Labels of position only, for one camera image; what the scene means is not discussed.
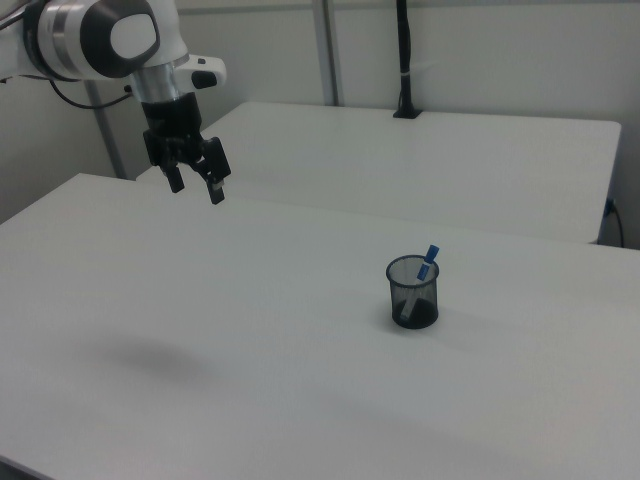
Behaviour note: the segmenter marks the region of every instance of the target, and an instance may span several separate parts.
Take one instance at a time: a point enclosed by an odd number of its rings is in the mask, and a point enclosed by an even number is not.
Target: mesh pen holder
[[[420,281],[417,276],[423,260],[424,256],[405,255],[387,267],[391,285],[391,317],[403,328],[425,328],[438,319],[440,267],[433,262],[427,277]]]

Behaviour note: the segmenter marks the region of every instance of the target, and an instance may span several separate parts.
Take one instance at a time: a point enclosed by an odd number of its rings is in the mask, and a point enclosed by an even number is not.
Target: white tabletop
[[[390,319],[441,247],[440,319]],[[630,479],[640,254],[79,176],[0,226],[0,455],[56,480]]]
[[[620,125],[248,103],[204,135],[222,140],[236,196],[589,243]],[[206,197],[181,171],[188,192]],[[139,180],[168,188],[157,168]]]

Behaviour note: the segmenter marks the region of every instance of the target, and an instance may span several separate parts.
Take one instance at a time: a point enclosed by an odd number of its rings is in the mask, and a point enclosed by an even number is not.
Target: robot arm
[[[220,140],[200,134],[195,92],[223,84],[226,68],[218,58],[189,55],[173,0],[20,1],[0,17],[0,52],[0,78],[129,77],[149,125],[151,164],[174,192],[184,188],[178,164],[187,164],[205,180],[214,204],[224,199],[231,172]]]

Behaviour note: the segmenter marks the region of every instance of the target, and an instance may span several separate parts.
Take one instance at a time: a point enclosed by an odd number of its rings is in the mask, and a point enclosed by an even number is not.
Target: blue pen
[[[431,245],[429,247],[429,251],[424,256],[422,266],[420,267],[420,271],[418,271],[418,275],[416,277],[414,285],[425,281],[427,275],[429,274],[429,268],[431,268],[431,265],[433,265],[433,262],[436,259],[436,255],[438,255],[439,251],[440,249],[435,245]],[[411,290],[411,293],[409,293],[409,296],[407,297],[407,301],[405,302],[402,313],[400,314],[400,319],[405,322],[409,320],[409,318],[411,317],[411,313],[413,313],[413,308],[415,307],[417,297],[418,289],[414,288]]]

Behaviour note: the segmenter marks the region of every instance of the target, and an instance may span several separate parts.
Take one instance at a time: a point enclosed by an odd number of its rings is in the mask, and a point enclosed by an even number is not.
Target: cable
[[[615,203],[611,207],[611,212],[615,213],[616,219],[618,220],[618,230],[620,231],[620,248],[624,248],[624,231],[622,229],[622,219],[620,218],[620,212],[618,211],[618,207],[616,207]]]
[[[14,5],[12,9],[3,13],[2,17],[0,17],[0,31],[22,20],[22,17],[24,16],[25,7],[28,3],[29,3],[29,0],[23,0],[19,2],[17,5]]]
[[[58,96],[64,100],[65,102],[67,102],[69,105],[72,105],[76,108],[81,108],[83,110],[100,110],[102,108],[107,108],[107,107],[112,107],[113,105],[117,105],[120,102],[124,102],[126,99],[133,97],[132,94],[127,93],[126,95],[123,95],[120,98],[116,98],[115,100],[109,102],[109,103],[103,103],[102,105],[82,105],[81,103],[77,103],[74,102],[73,100],[71,100],[70,98],[67,98],[58,88],[58,86],[55,84],[55,82],[53,80],[49,80],[49,83],[51,84],[51,87],[53,87],[53,91],[56,92],[58,94]]]

